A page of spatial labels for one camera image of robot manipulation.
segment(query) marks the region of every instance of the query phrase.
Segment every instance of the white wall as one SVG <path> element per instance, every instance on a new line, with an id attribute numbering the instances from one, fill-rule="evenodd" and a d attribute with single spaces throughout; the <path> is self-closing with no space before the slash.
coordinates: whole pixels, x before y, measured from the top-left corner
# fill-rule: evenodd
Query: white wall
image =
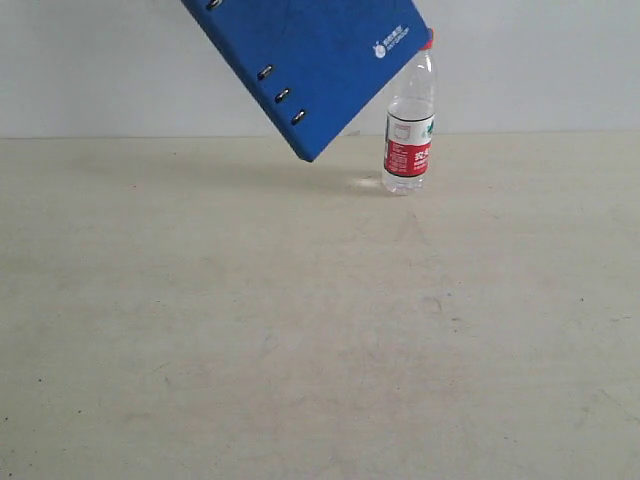
<path id="1" fill-rule="evenodd" d="M 640 128 L 638 0 L 417 3 L 441 132 Z M 179 0 L 0 0 L 0 136 L 274 132 Z"/>

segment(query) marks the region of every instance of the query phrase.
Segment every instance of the bottle label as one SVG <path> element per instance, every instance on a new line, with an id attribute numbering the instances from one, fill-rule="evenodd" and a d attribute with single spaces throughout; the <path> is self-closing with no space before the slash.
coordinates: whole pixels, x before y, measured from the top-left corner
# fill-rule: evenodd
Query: bottle label
<path id="1" fill-rule="evenodd" d="M 405 121 L 387 115 L 384 168 L 398 177 L 418 177 L 429 168 L 435 115 Z"/>

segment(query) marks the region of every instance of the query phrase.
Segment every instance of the plastic water bottle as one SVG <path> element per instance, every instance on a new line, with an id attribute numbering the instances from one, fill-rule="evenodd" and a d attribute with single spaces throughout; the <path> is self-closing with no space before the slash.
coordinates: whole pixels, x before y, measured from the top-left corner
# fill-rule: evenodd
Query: plastic water bottle
<path id="1" fill-rule="evenodd" d="M 429 168 L 436 88 L 432 45 L 433 35 L 400 71 L 397 90 L 387 112 L 382 183 L 398 195 L 422 188 Z"/>

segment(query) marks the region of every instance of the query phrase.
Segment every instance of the red label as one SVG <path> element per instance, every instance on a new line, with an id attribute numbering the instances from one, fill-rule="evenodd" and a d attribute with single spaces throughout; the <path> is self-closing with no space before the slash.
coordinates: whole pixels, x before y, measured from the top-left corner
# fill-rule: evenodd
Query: red label
<path id="1" fill-rule="evenodd" d="M 387 156 L 384 168 L 399 177 L 417 177 L 429 168 L 429 150 L 426 145 L 402 145 L 391 140 L 387 142 Z"/>

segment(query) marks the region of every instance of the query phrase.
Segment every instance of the metal grommet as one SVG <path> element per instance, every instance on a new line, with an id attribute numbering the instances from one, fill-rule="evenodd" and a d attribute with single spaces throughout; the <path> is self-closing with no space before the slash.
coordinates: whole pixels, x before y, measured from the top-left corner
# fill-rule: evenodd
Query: metal grommet
<path id="1" fill-rule="evenodd" d="M 207 4 L 207 10 L 213 10 L 214 8 L 218 8 L 224 0 L 210 0 Z"/>
<path id="2" fill-rule="evenodd" d="M 258 73 L 258 80 L 264 80 L 273 72 L 273 65 L 267 65 L 262 69 L 260 73 Z"/>
<path id="3" fill-rule="evenodd" d="M 300 120 L 302 120 L 306 114 L 306 111 L 300 110 L 297 115 L 291 119 L 291 125 L 297 125 L 300 123 Z"/>
<path id="4" fill-rule="evenodd" d="M 291 89 L 290 88 L 285 88 L 283 91 L 281 91 L 278 95 L 276 95 L 276 103 L 280 103 L 282 100 L 285 99 L 285 97 L 287 95 L 289 95 L 291 93 Z"/>

